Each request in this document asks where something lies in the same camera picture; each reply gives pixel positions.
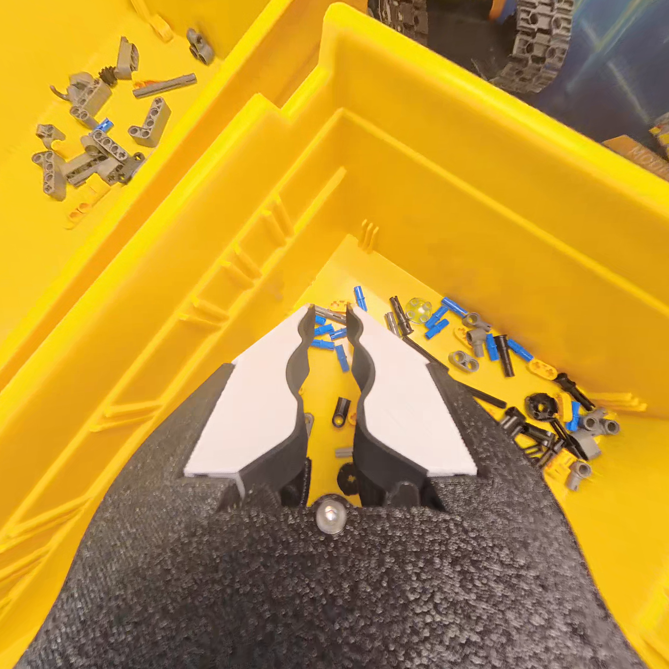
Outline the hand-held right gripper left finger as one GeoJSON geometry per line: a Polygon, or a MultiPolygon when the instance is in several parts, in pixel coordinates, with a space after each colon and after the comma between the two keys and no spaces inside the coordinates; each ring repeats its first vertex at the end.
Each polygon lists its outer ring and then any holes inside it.
{"type": "Polygon", "coordinates": [[[291,482],[301,473],[308,434],[299,390],[314,326],[314,306],[302,306],[233,360],[186,477],[291,482]]]}

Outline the pile of grey brick beams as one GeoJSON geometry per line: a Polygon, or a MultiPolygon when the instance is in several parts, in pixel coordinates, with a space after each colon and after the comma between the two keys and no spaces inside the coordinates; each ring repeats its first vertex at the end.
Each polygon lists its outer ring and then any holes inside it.
{"type": "Polygon", "coordinates": [[[31,155],[41,190],[53,208],[74,209],[75,192],[93,176],[108,187],[125,187],[151,158],[166,161],[183,139],[187,115],[222,63],[213,41],[195,28],[169,43],[152,26],[119,28],[103,52],[76,62],[65,87],[52,93],[59,102],[38,118],[41,143],[31,155]]]}

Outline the yellow grey bricks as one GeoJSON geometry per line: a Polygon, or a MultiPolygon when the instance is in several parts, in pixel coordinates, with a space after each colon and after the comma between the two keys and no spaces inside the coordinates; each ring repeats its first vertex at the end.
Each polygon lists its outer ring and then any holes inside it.
{"type": "Polygon", "coordinates": [[[411,338],[423,327],[426,342],[432,341],[451,325],[460,347],[448,353],[446,367],[451,372],[478,374],[481,369],[498,370],[503,379],[516,379],[522,361],[527,372],[555,385],[551,392],[524,392],[523,405],[513,404],[497,395],[469,386],[463,387],[487,407],[503,410],[500,425],[511,439],[521,438],[521,450],[529,462],[576,492],[592,476],[592,460],[601,454],[603,437],[620,432],[620,423],[607,406],[597,406],[564,372],[544,363],[518,341],[495,333],[479,313],[466,310],[451,298],[443,297],[439,307],[422,298],[412,298],[404,307],[397,297],[389,300],[390,312],[384,315],[391,333],[437,364],[441,361],[411,338]]]}

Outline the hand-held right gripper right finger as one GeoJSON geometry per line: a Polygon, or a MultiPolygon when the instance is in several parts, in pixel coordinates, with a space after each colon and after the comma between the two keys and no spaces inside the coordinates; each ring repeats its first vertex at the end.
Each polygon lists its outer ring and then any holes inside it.
{"type": "Polygon", "coordinates": [[[476,476],[439,369],[358,306],[347,309],[360,390],[353,457],[369,480],[476,476]]]}

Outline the dark printed box stack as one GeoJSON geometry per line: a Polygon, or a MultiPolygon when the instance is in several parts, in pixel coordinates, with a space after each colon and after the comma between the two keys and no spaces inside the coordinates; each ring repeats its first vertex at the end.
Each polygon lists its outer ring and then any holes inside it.
{"type": "Polygon", "coordinates": [[[667,1],[368,1],[367,12],[668,180],[667,1]]]}

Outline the yellow plastic bin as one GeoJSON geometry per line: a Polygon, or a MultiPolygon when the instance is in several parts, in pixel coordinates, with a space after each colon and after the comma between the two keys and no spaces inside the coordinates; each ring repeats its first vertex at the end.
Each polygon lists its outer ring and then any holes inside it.
{"type": "Polygon", "coordinates": [[[317,63],[331,1],[2,1],[1,2],[1,388],[38,350],[206,147],[256,92],[283,105],[317,63]],[[137,81],[195,74],[166,95],[171,109],[156,148],[128,135],[152,94],[133,96],[122,80],[94,115],[111,137],[146,155],[128,185],[95,203],[99,177],[64,200],[43,192],[31,157],[45,146],[38,124],[66,135],[64,161],[83,153],[88,128],[50,85],[97,76],[116,63],[120,38],[138,48],[137,81]]]}
{"type": "Polygon", "coordinates": [[[1,388],[2,668],[667,668],[668,184],[330,4],[1,388]],[[576,492],[451,372],[476,476],[369,480],[347,309],[479,313],[620,432],[576,492]],[[291,482],[188,478],[231,363],[314,306],[291,482]]]}

